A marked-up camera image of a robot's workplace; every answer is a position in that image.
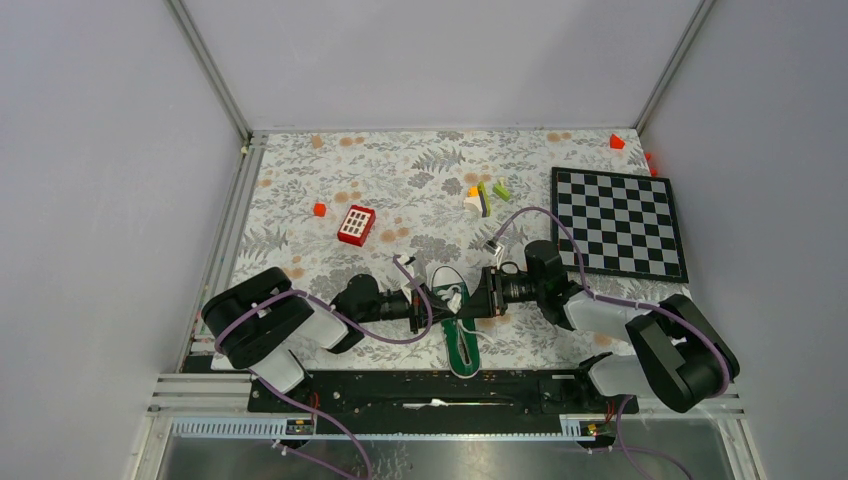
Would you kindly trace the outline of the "red block at wall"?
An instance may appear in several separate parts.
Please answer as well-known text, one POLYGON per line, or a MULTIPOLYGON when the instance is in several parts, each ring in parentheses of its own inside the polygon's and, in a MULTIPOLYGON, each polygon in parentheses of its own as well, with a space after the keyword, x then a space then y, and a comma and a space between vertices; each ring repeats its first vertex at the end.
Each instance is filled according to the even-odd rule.
POLYGON ((652 161, 652 155, 650 153, 646 153, 645 154, 645 160, 647 162, 647 166, 648 166, 648 169, 649 169, 649 172, 650 172, 650 176, 651 177, 657 177, 658 171, 655 168, 654 163, 652 161))

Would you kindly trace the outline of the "aluminium corner post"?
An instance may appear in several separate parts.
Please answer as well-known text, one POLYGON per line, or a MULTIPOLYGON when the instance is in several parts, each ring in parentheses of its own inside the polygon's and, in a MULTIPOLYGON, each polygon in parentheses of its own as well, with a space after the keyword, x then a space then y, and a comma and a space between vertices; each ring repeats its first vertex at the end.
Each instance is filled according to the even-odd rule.
POLYGON ((682 66, 689 50, 694 44, 716 3, 716 0, 700 0, 697 3, 694 13, 688 20, 683 33, 672 50, 672 53, 663 67, 656 84, 632 126, 638 135, 642 135, 646 131, 656 109, 665 95, 666 90, 669 88, 676 73, 682 66))
POLYGON ((187 4, 182 0, 165 0, 164 3, 171 12, 188 48, 198 62, 201 72, 221 104, 225 115, 242 144, 249 145, 253 136, 252 129, 248 125, 234 95, 228 87, 187 4))

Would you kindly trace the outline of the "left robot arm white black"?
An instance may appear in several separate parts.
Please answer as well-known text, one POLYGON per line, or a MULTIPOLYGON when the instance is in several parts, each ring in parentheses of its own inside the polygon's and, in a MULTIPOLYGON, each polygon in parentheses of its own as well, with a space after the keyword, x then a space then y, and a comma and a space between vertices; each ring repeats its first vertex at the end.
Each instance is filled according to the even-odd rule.
POLYGON ((366 337, 364 323, 410 321, 418 335, 460 310, 461 290, 436 293, 415 281, 411 287, 381 291, 368 274, 352 277, 333 300, 311 300, 278 267, 270 268, 209 300, 200 317, 214 337, 215 352, 236 370, 248 370, 272 384, 272 398, 288 411, 309 401, 306 371, 285 342, 291 336, 341 354, 366 337))

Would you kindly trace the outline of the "lime green block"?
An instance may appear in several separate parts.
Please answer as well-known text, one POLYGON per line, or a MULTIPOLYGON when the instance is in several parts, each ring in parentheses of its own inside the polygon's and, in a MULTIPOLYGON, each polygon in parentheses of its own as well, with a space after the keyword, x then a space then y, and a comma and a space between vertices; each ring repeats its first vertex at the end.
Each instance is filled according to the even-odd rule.
POLYGON ((509 202, 511 200, 512 194, 503 181, 497 181, 493 184, 493 192, 498 198, 505 202, 509 202))

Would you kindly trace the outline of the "aluminium frame rail front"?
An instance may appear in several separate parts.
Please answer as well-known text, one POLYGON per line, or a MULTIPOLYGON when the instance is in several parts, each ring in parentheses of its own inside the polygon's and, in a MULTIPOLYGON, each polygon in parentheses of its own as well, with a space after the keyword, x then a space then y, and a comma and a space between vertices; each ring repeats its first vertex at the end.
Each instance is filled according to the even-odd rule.
MULTIPOLYGON (((570 371, 318 371, 291 392, 362 440, 590 440, 613 428, 622 399, 592 397, 570 371)), ((335 439, 331 422, 279 400, 249 374, 164 374, 150 413, 186 436, 335 439)))

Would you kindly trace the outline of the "red block far corner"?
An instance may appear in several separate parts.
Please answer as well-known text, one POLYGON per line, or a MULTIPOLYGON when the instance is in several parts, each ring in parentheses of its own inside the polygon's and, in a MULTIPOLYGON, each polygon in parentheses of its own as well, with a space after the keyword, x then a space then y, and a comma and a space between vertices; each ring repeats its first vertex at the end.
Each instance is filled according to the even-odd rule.
POLYGON ((622 140, 615 134, 611 134, 609 137, 609 147, 611 149, 622 150, 626 145, 626 142, 622 140))

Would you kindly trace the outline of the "right aluminium corner post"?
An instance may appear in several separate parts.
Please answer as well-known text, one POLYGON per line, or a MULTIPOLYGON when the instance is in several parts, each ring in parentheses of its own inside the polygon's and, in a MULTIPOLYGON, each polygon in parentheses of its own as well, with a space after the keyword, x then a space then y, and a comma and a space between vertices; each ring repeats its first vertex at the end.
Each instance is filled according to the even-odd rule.
POLYGON ((665 95, 666 90, 669 88, 676 73, 682 66, 689 50, 694 44, 716 3, 716 0, 700 0, 697 3, 694 13, 688 20, 683 33, 672 50, 672 53, 663 67, 656 84, 632 126, 638 135, 642 135, 646 131, 656 109, 665 95))

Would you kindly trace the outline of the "floral patterned table mat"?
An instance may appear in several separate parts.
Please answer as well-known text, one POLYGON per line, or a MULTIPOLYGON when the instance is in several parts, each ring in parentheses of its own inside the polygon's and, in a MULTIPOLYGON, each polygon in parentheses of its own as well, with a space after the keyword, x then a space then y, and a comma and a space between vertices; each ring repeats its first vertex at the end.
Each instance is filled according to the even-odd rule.
POLYGON ((523 264, 524 248, 547 239, 554 167, 644 175, 637 133, 621 129, 622 150, 607 130, 492 130, 277 133, 262 150, 250 207, 230 277, 238 284, 271 267, 293 285, 332 299, 358 274, 396 289, 392 258, 419 257, 429 274, 447 265, 475 289, 492 256, 483 248, 499 234, 509 261, 523 264), (493 184, 503 181, 509 202, 493 184), (484 182, 491 216, 464 209, 469 190, 484 182), (327 207, 313 214, 316 203, 327 207), (351 205, 373 209, 365 244, 337 239, 351 205))

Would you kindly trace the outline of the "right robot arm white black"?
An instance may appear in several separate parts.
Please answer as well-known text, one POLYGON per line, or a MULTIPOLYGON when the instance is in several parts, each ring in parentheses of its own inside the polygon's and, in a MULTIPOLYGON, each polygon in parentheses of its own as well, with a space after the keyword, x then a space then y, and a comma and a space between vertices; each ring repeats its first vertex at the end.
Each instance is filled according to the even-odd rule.
POLYGON ((573 396, 583 410, 597 412, 613 396, 632 395, 651 396, 686 413, 720 395, 739 374, 736 356, 689 297, 674 294, 652 305, 592 293, 569 279, 551 241, 527 244, 524 255, 525 269, 484 268, 458 315, 493 318, 511 304, 532 303, 556 327, 630 344, 630 355, 599 355, 581 363, 586 377, 575 382, 573 396))

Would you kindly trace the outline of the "green white sneaker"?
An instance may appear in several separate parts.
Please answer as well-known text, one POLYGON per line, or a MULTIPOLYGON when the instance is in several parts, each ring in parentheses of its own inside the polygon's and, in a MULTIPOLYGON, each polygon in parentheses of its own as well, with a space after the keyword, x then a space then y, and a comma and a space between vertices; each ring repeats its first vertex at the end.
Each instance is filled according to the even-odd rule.
MULTIPOLYGON (((437 267, 431 276, 431 287, 437 294, 437 288, 442 285, 459 283, 463 289, 463 303, 470 297, 464 278, 453 267, 443 265, 437 267)), ((462 319, 464 326, 475 330, 473 318, 462 319)), ((481 370, 481 357, 477 336, 463 335, 453 323, 453 319, 440 322, 445 339, 448 365, 451 372, 458 378, 469 379, 481 370)))

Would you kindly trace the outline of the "red white brick block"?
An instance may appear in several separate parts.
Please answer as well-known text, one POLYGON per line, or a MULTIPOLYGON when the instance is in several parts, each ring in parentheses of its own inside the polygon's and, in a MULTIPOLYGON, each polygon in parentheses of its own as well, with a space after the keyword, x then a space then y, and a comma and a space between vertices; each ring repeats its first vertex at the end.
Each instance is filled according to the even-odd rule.
POLYGON ((337 239, 343 243, 362 247, 376 220, 373 209, 351 205, 337 231, 337 239))

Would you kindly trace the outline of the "black white checkerboard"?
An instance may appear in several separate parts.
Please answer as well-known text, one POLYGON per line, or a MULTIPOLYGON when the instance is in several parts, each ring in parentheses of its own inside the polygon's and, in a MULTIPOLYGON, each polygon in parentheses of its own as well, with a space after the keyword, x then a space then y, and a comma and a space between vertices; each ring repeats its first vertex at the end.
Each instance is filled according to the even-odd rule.
POLYGON ((687 283, 671 182, 666 178, 554 167, 551 238, 572 271, 687 283))

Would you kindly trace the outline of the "left aluminium corner post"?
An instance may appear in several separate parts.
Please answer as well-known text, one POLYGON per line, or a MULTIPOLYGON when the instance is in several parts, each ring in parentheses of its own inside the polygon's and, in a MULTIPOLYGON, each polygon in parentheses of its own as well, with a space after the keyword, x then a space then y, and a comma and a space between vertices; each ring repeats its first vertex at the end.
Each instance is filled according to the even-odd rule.
POLYGON ((171 12, 188 48, 198 62, 201 72, 221 104, 225 115, 242 144, 249 145, 253 136, 252 129, 248 125, 234 95, 228 87, 187 4, 182 0, 165 0, 164 3, 171 12))

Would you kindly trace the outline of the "white shoelace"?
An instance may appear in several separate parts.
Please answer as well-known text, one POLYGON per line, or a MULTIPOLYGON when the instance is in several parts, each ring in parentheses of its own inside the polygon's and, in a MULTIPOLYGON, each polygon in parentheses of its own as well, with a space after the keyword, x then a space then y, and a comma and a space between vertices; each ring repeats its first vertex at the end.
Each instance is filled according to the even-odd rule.
POLYGON ((474 335, 490 344, 494 344, 495 341, 493 338, 491 338, 484 332, 477 330, 469 330, 467 327, 464 326, 462 320, 457 316, 460 307, 463 303, 462 293, 463 289, 460 287, 459 283, 451 285, 442 285, 437 288, 437 295, 446 303, 448 311, 452 314, 453 323, 455 324, 455 327, 463 335, 474 335))

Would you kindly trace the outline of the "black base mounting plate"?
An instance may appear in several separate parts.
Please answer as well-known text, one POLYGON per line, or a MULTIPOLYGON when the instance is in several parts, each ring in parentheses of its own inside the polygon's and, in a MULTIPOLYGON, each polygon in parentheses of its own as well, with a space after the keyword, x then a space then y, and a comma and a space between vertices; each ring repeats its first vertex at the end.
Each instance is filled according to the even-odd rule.
POLYGON ((323 370, 289 397, 327 413, 355 434, 521 435, 562 432, 563 415, 601 422, 637 401, 604 396, 575 369, 448 371, 323 370))

